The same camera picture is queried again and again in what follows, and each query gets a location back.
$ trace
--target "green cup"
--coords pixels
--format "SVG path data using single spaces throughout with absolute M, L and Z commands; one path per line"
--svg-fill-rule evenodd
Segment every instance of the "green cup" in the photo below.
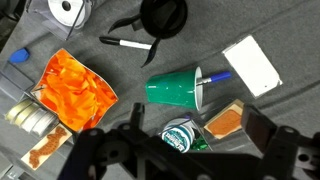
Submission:
M 200 110 L 203 89 L 197 86 L 202 79 L 201 69 L 151 77 L 145 88 L 148 101 Z

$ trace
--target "black cable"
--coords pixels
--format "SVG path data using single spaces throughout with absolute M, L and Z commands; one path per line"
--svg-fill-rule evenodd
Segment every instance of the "black cable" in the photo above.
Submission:
M 6 18 L 8 18 L 8 19 L 10 19 L 10 20 L 12 20 L 12 21 L 16 21 L 16 22 L 19 21 L 19 19 L 13 18 L 13 17 L 9 16 L 8 14 L 6 14 L 6 13 L 3 12 L 3 11 L 0 11 L 0 14 L 1 14 L 2 16 L 6 17 Z

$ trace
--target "gray table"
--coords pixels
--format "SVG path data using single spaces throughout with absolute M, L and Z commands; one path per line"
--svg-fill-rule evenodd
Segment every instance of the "gray table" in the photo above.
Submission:
M 237 97 L 255 104 L 274 122 L 290 125 L 303 135 L 312 136 L 319 130 L 320 1 L 187 2 L 189 18 L 185 28 L 176 37 L 161 41 L 154 62 L 143 69 L 140 66 L 147 51 L 108 46 L 98 40 L 100 35 L 107 35 L 113 22 L 136 14 L 138 0 L 108 0 L 92 13 L 83 33 L 67 42 L 57 39 L 25 13 L 1 53 L 0 63 L 4 64 L 13 51 L 27 47 L 31 52 L 29 61 L 17 66 L 37 81 L 49 58 L 60 48 L 67 49 L 79 61 L 102 74 L 119 96 L 120 101 L 99 124 L 104 130 L 114 122 L 126 119 L 134 102 L 146 104 L 145 130 L 190 111 L 149 104 L 144 85 L 153 75 L 197 66 L 202 68 L 204 75 L 221 70 L 234 74 L 231 80 L 205 86 L 204 105 L 221 98 Z M 247 34 L 254 36 L 284 82 L 256 100 L 221 54 L 221 50 Z M 145 43 L 154 41 L 144 30 L 134 32 L 131 27 L 119 29 L 112 36 Z M 15 164 L 24 166 L 19 159 L 36 140 L 4 120 L 0 124 L 1 152 L 11 157 Z M 38 171 L 26 170 L 37 179 L 55 179 L 69 151 L 70 147 L 62 147 Z M 252 145 L 241 151 L 256 152 Z M 298 170 L 295 176 L 303 178 L 300 172 Z M 128 176 L 116 165 L 110 168 L 107 178 L 127 179 Z

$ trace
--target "marker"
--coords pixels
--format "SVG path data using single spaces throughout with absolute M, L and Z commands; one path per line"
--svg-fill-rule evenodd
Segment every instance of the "marker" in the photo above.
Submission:
M 219 74 L 214 74 L 209 78 L 202 79 L 200 82 L 197 82 L 197 86 L 207 84 L 210 82 L 219 82 L 225 79 L 229 79 L 231 77 L 231 73 L 229 71 L 225 71 Z
M 150 50 L 152 46 L 149 44 L 141 44 L 137 42 L 126 41 L 126 40 L 111 38 L 111 37 L 99 37 L 99 39 L 104 44 L 110 44 L 115 46 L 127 46 L 127 47 L 146 49 L 146 50 Z

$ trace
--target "blue object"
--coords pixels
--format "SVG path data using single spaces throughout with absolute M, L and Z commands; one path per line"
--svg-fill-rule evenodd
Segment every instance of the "blue object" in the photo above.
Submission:
M 26 48 L 22 48 L 12 53 L 9 61 L 12 63 L 22 63 L 29 58 L 30 54 Z
M 218 81 L 228 79 L 230 77 L 231 77 L 231 73 L 229 71 L 226 71 L 226 72 L 212 75 L 210 76 L 210 79 L 211 79 L 211 82 L 218 82 Z

